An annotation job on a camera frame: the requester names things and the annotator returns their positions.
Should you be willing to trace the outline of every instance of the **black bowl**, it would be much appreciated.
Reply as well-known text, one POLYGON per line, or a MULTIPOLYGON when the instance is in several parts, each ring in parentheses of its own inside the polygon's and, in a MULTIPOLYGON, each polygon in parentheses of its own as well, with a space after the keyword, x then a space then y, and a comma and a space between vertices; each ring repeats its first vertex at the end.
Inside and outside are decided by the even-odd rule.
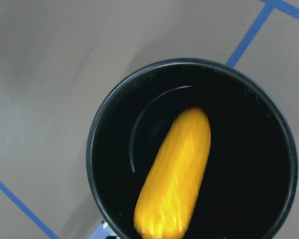
POLYGON ((211 149, 184 239, 270 239, 290 211, 298 178, 291 130, 255 82, 225 65, 191 58, 146 66, 108 94, 93 120, 87 174, 95 201, 122 239, 172 121, 201 106, 211 149))

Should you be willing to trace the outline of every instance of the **gray table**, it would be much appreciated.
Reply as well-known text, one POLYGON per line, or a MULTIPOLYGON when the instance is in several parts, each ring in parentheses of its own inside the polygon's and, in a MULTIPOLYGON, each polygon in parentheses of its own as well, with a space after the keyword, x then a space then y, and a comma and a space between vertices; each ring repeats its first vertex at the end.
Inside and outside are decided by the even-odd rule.
MULTIPOLYGON (((299 0, 0 0, 0 239, 93 232, 94 114, 126 75, 173 57, 254 79, 285 113, 299 155, 299 0)), ((299 239, 299 183, 275 238, 299 239)))

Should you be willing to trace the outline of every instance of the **black pot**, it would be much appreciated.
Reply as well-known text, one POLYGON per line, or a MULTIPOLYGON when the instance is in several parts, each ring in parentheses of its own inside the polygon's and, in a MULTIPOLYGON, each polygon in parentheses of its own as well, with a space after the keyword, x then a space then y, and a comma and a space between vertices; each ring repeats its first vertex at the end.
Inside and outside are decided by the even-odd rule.
POLYGON ((297 187, 291 130, 255 82, 225 65, 191 58, 148 65, 104 99, 87 145, 94 199, 122 239, 140 239, 134 208, 174 118, 201 106, 211 149, 184 239, 271 239, 285 221, 297 187))

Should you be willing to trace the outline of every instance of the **gray floor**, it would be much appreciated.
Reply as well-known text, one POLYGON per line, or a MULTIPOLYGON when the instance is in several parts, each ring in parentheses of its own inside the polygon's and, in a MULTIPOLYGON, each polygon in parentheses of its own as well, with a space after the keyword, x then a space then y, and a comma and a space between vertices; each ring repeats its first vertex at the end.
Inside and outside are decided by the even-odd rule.
MULTIPOLYGON (((299 7, 299 0, 289 0, 299 7)), ((245 0, 0 0, 0 180, 58 237, 101 221, 85 150, 94 114, 148 63, 226 63, 264 3, 245 0)), ((299 154, 299 20, 275 9, 235 67, 278 103, 299 154)), ((0 190, 0 239, 45 239, 0 190)), ((299 239, 299 184, 276 239, 299 239)))

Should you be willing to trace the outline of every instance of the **yellow vegetable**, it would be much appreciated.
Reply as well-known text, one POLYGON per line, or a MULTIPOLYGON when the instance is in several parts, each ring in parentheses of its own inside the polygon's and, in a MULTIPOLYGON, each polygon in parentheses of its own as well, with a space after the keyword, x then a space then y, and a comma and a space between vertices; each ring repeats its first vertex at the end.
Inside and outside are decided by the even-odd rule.
POLYGON ((173 122, 142 187, 134 225, 143 239, 180 239, 188 229, 210 149, 210 125, 199 107, 173 122))

